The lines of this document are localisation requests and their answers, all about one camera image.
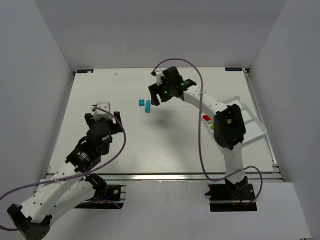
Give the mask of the red lego plate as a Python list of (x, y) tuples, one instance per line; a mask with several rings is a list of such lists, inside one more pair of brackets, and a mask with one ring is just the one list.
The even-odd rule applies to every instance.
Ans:
[(211, 118), (208, 116), (208, 115), (203, 115), (202, 118), (205, 120), (205, 121), (210, 121)]

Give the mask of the blue square lego brick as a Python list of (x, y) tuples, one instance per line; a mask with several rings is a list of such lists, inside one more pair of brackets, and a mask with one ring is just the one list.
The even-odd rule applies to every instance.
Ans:
[(139, 107), (145, 106), (145, 100), (144, 100), (144, 99), (139, 99), (139, 100), (138, 100), (138, 106), (139, 106)]

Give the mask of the blue long lego brick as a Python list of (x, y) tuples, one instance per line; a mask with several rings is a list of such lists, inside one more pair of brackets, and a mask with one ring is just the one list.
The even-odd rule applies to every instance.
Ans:
[(149, 113), (149, 112), (150, 112), (150, 109), (151, 109), (151, 101), (150, 101), (150, 100), (146, 100), (146, 101), (145, 101), (144, 111), (145, 111), (146, 113)]

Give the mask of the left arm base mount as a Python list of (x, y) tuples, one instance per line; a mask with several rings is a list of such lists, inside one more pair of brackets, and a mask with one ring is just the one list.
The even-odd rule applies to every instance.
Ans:
[(75, 206), (75, 209), (120, 210), (127, 193), (127, 186), (123, 184), (107, 184), (104, 189), (95, 193), (90, 199)]

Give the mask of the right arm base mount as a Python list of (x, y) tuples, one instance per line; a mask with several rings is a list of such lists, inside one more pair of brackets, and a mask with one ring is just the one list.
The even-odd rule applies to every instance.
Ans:
[(258, 210), (256, 202), (252, 201), (256, 196), (251, 183), (236, 196), (227, 190), (225, 184), (209, 184), (204, 196), (209, 200), (211, 212), (256, 212)]

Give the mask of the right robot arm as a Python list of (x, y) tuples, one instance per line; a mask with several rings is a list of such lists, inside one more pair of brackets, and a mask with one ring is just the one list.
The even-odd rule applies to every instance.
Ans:
[(218, 101), (205, 93), (202, 85), (198, 86), (191, 79), (184, 80), (175, 66), (159, 73), (152, 71), (151, 75), (156, 78), (156, 82), (148, 87), (152, 105), (158, 106), (176, 97), (212, 120), (213, 139), (224, 157), (224, 186), (232, 198), (241, 195), (248, 185), (248, 178), (243, 166), (242, 143), (246, 128), (240, 107)]

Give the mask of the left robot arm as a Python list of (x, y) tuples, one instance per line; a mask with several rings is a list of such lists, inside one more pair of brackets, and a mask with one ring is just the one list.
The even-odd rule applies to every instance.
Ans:
[(120, 185), (108, 185), (94, 170), (109, 153), (112, 136), (124, 131), (120, 112), (95, 106), (84, 118), (89, 129), (60, 169), (39, 182), (29, 199), (7, 209), (14, 229), (26, 240), (43, 239), (57, 219), (78, 205), (116, 205), (120, 200)]

